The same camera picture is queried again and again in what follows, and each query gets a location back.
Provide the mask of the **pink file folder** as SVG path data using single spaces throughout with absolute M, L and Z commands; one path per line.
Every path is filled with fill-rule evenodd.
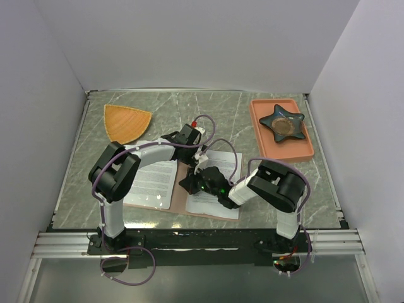
M 215 218 L 215 217 L 211 217 L 211 216 L 193 215 L 192 213 L 188 213 L 186 211 L 186 201 L 187 201 L 187 197 L 190 194 L 188 194 L 188 192 L 185 189 L 180 187 L 179 181 L 181 181 L 185 178 L 185 176 L 187 175 L 187 172 L 188 172 L 188 166 L 183 163 L 177 162 L 177 174 L 175 177 L 170 208 L 168 210 L 160 210 L 160 211 L 223 220 L 223 219 Z M 134 206 L 134 207 L 158 210 L 158 209 L 147 208 L 147 207 L 139 207 L 139 206 Z

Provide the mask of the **printed paper sheets stack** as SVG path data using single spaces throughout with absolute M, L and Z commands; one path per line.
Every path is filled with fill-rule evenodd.
M 219 171 L 228 179 L 235 168 L 234 153 L 208 150 L 206 155 L 208 157 L 207 166 L 218 167 Z M 204 192 L 187 197 L 186 211 L 193 215 L 211 216 L 223 220 L 239 219 L 238 209 L 228 209 L 218 202 L 217 197 Z

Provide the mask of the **single printed paper sheet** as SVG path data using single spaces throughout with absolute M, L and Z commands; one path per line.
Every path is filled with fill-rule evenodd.
M 123 203 L 129 206 L 168 210 L 176 174 L 176 161 L 157 162 L 138 169 Z

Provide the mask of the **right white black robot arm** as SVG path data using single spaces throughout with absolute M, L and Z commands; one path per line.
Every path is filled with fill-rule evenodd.
M 306 177 L 292 166 L 278 160 L 260 158 L 254 171 L 236 184 L 231 184 L 220 169 L 210 166 L 191 168 L 180 187 L 191 196 L 209 194 L 228 210 L 236 210 L 260 197 L 276 209 L 276 234 L 268 240 L 271 251 L 286 253 L 298 247 L 300 212 L 311 194 Z

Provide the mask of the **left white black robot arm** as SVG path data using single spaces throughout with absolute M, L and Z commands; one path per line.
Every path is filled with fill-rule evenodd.
M 98 236 L 108 252 L 117 254 L 128 244 L 123 199 L 140 168 L 172 160 L 196 166 L 194 155 L 202 145 L 203 135 L 196 125 L 195 121 L 185 124 L 180 131 L 134 147 L 126 148 L 116 141 L 108 144 L 88 175 L 92 195 L 100 205 Z

